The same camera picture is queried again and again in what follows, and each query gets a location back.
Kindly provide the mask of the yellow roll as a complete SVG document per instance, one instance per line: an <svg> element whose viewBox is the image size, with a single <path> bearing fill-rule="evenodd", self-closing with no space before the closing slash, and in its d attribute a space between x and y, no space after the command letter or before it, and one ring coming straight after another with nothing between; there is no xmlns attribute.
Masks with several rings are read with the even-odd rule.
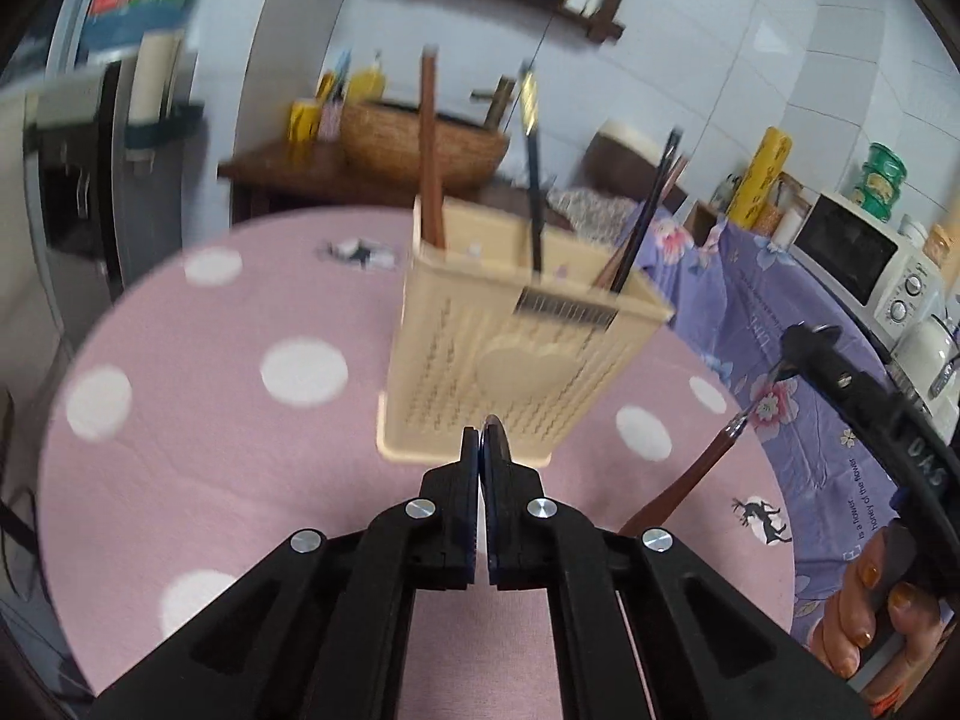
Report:
<svg viewBox="0 0 960 720"><path fill-rule="evenodd" d="M771 185L781 174L793 149L793 138L779 128L768 127L761 138L754 159L737 185L736 193L727 207L727 219L742 229L750 229L760 216Z"/></svg>

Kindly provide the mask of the water dispenser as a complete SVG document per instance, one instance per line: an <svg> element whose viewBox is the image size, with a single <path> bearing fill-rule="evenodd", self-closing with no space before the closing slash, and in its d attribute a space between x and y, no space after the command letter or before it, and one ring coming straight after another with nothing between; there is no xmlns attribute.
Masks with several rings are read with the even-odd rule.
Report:
<svg viewBox="0 0 960 720"><path fill-rule="evenodd" d="M26 200L52 317L80 348L127 289L182 249L179 140L127 146L135 57L52 78L28 98Z"/></svg>

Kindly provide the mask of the white microwave oven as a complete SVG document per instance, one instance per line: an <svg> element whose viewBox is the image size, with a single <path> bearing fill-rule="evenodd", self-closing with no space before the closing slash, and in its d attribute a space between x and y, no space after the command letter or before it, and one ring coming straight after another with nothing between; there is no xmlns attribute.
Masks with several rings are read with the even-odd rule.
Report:
<svg viewBox="0 0 960 720"><path fill-rule="evenodd" d="M893 227L836 193L818 195L788 252L887 351L944 307L939 266Z"/></svg>

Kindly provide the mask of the yellow soap dispenser bottle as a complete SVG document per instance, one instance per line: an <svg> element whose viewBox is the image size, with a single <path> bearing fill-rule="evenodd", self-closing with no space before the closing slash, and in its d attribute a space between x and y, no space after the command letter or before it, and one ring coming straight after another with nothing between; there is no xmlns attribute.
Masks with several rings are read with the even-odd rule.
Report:
<svg viewBox="0 0 960 720"><path fill-rule="evenodd" d="M353 73L347 86L347 103L359 104L379 101L386 91L386 73L382 68L381 54L376 52L367 67Z"/></svg>

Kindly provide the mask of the brown white rice cooker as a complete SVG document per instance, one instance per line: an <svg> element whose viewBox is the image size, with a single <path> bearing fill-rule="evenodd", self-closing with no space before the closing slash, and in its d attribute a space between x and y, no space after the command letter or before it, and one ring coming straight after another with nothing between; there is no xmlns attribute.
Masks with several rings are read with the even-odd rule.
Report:
<svg viewBox="0 0 960 720"><path fill-rule="evenodd" d="M642 202L652 188L661 154L662 145L643 132L607 119L587 145L579 177L586 187L604 195Z"/></svg>

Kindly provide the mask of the brass faucet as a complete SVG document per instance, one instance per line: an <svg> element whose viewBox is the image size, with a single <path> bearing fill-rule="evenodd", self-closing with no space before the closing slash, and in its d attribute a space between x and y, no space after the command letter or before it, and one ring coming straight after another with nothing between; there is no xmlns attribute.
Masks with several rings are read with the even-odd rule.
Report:
<svg viewBox="0 0 960 720"><path fill-rule="evenodd" d="M487 103L488 109L483 121L483 127L487 130L498 130L503 123L509 105L512 101L512 93L516 88L516 80L511 76L501 76L496 88L485 91L484 89L474 89L470 93L472 103Z"/></svg>

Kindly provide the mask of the black chopstick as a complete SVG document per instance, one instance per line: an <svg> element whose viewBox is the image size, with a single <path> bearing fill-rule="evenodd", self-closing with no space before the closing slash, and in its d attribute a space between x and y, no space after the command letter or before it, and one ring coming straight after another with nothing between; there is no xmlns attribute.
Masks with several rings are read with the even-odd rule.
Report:
<svg viewBox="0 0 960 720"><path fill-rule="evenodd" d="M680 127L674 127L670 130L669 138L665 142L664 151L661 160L654 174L651 193L644 202L643 210L640 216L633 224L630 231L630 238L626 239L623 246L622 256L617 263L617 270L613 271L613 278L608 289L612 293L620 294L625 286L626 280L630 277L631 268L635 263L636 255L640 252L643 245L644 236L651 226L654 213L658 210L662 197L670 192L669 184L675 179L675 172L680 166L680 144L682 143L683 130Z"/></svg>
<svg viewBox="0 0 960 720"><path fill-rule="evenodd" d="M524 129L527 160L527 199L530 213L530 256L532 271L540 275L544 270L544 249L542 249L542 231L544 231L544 200L540 190L540 145L539 145L539 98L537 98L537 80L534 64L527 60L521 68L521 87L519 88L519 106Z"/></svg>

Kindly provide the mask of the green instant noodle cups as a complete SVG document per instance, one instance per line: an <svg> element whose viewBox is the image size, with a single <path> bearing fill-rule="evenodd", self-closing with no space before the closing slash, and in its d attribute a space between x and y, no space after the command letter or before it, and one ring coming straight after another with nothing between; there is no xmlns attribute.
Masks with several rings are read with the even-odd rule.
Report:
<svg viewBox="0 0 960 720"><path fill-rule="evenodd" d="M883 143L871 143L850 200L869 215L886 223L892 217L893 207L900 199L901 186L907 177L907 166L893 149Z"/></svg>

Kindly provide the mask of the white thermos kettle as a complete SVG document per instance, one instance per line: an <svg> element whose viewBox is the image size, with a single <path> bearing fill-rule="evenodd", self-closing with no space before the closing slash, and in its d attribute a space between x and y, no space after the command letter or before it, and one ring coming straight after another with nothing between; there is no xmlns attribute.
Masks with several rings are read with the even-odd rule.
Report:
<svg viewBox="0 0 960 720"><path fill-rule="evenodd" d="M958 424L958 343L946 322L931 314L901 335L890 374L944 442Z"/></svg>

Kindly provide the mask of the cream plastic utensil holder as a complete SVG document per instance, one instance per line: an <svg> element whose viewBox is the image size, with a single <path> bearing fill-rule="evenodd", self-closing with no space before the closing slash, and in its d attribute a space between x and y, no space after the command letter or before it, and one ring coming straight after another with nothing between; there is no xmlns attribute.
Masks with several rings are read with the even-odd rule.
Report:
<svg viewBox="0 0 960 720"><path fill-rule="evenodd" d="M512 456L545 466L674 309L641 271L619 294L594 283L610 249L558 227L530 268L530 224L449 199L446 243L412 241L377 447L390 461L443 465L464 427L498 416Z"/></svg>

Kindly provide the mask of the yellow mug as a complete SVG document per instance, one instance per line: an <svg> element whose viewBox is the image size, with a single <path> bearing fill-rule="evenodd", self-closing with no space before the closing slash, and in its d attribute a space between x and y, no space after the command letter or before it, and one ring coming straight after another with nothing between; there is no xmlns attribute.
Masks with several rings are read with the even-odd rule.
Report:
<svg viewBox="0 0 960 720"><path fill-rule="evenodd" d="M304 145L317 140L322 104L316 98L301 98L293 101L286 122L286 141L290 145Z"/></svg>

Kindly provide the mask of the dark wooden counter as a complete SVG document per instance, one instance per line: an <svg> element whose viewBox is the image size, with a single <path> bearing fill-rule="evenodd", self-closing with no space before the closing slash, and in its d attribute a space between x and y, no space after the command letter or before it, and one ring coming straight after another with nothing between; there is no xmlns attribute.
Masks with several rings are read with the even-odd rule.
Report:
<svg viewBox="0 0 960 720"><path fill-rule="evenodd" d="M308 208L410 210L416 195L416 188L356 171L338 143L267 143L221 161L217 174L229 184L233 226Z"/></svg>

